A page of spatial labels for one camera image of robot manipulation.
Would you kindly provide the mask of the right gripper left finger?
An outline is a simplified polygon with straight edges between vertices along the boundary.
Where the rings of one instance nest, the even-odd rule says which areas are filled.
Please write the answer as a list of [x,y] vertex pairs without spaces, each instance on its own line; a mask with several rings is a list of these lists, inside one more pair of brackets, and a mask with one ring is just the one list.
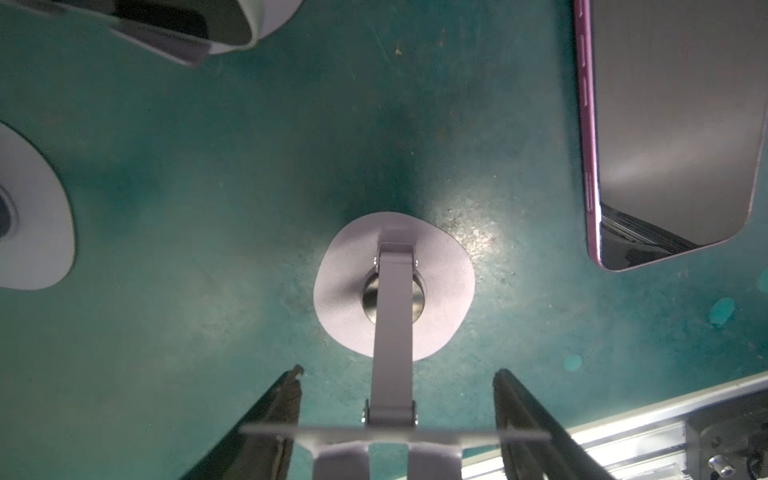
[[249,436],[245,424],[296,425],[302,389],[300,365],[284,372],[221,440],[183,477],[185,479],[285,479],[294,441],[271,434]]

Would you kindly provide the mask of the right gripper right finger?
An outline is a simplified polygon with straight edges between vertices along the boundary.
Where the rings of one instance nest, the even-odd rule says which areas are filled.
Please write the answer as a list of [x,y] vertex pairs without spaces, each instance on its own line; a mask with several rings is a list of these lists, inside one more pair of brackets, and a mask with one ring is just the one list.
[[495,422],[499,430],[531,437],[507,437],[500,443],[508,479],[610,479],[511,371],[493,378]]

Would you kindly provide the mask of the purple phone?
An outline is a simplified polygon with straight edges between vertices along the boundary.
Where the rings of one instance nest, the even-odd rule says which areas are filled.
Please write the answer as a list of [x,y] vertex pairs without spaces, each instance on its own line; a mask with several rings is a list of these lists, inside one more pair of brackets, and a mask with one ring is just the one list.
[[751,214],[767,124],[763,1],[573,5],[588,251],[622,272]]

